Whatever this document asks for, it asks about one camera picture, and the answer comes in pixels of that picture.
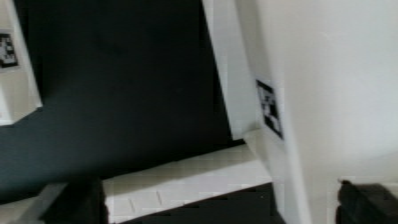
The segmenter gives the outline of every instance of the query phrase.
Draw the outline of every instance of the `white panel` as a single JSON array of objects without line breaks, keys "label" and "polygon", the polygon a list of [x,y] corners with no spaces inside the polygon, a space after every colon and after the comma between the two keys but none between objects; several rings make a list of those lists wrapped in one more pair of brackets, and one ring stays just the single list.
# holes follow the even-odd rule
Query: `white panel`
[{"label": "white panel", "polygon": [[37,198],[28,198],[18,202],[0,205],[0,224],[9,224],[20,219],[36,199]]},{"label": "white panel", "polygon": [[9,125],[43,106],[12,0],[0,0],[0,34],[0,125]]},{"label": "white panel", "polygon": [[286,144],[268,128],[245,134],[245,142],[265,168],[270,170],[277,210],[286,223],[311,223],[300,166],[286,151]]},{"label": "white panel", "polygon": [[110,222],[121,223],[270,181],[247,146],[192,157],[103,181]]},{"label": "white panel", "polygon": [[203,0],[233,139],[242,139],[243,133],[258,128],[259,107],[233,2]]}]

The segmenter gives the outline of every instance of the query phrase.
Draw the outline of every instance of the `dark green wall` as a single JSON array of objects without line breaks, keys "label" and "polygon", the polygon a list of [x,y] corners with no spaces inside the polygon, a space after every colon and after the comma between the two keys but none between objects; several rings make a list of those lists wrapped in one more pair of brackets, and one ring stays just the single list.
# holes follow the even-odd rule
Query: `dark green wall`
[{"label": "dark green wall", "polygon": [[0,127],[0,200],[231,143],[199,0],[16,0],[43,109]]}]

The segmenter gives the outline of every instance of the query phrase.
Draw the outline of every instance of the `dark teal backdrop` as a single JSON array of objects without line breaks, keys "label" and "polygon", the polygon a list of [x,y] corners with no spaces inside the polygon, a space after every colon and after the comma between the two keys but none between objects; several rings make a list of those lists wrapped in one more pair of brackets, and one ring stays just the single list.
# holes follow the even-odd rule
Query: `dark teal backdrop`
[{"label": "dark teal backdrop", "polygon": [[231,146],[199,0],[16,0],[43,109],[0,127],[0,200]]}]

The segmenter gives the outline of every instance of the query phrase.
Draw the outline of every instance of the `black object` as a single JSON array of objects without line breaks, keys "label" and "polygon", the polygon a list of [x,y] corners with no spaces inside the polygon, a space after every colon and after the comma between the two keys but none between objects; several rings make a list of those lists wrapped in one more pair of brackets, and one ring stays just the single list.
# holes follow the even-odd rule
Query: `black object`
[{"label": "black object", "polygon": [[231,147],[201,0],[16,0],[44,100],[0,127],[0,203]]},{"label": "black object", "polygon": [[41,220],[46,224],[108,224],[100,179],[68,184]]},{"label": "black object", "polygon": [[263,118],[265,124],[279,137],[283,138],[283,123],[279,118],[279,110],[277,110],[277,99],[275,92],[272,87],[258,81],[258,94],[259,94],[259,103],[263,109]]},{"label": "black object", "polygon": [[275,211],[272,184],[160,212],[124,224],[284,224]]},{"label": "black object", "polygon": [[339,202],[339,214],[352,218],[355,224],[398,223],[398,200],[380,184],[354,185],[345,181]]},{"label": "black object", "polygon": [[18,66],[11,34],[0,32],[0,70]]},{"label": "black object", "polygon": [[343,209],[343,207],[339,206],[338,207],[338,216],[336,216],[336,223],[338,224],[357,224],[354,221],[352,221],[352,217]]}]

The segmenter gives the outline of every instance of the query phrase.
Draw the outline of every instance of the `white wall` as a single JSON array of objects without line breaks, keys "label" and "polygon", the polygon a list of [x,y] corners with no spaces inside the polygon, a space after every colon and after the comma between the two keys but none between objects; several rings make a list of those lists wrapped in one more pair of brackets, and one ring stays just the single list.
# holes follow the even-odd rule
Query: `white wall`
[{"label": "white wall", "polygon": [[[295,206],[307,203],[311,221],[302,214],[302,223],[332,224],[339,178],[371,180],[398,168],[398,1],[229,2],[238,5],[252,75],[277,92],[284,141],[277,147],[265,130],[263,156],[284,185],[281,213],[297,224],[295,212],[306,209]],[[382,158],[393,162],[378,162],[380,173],[368,175]]]}]

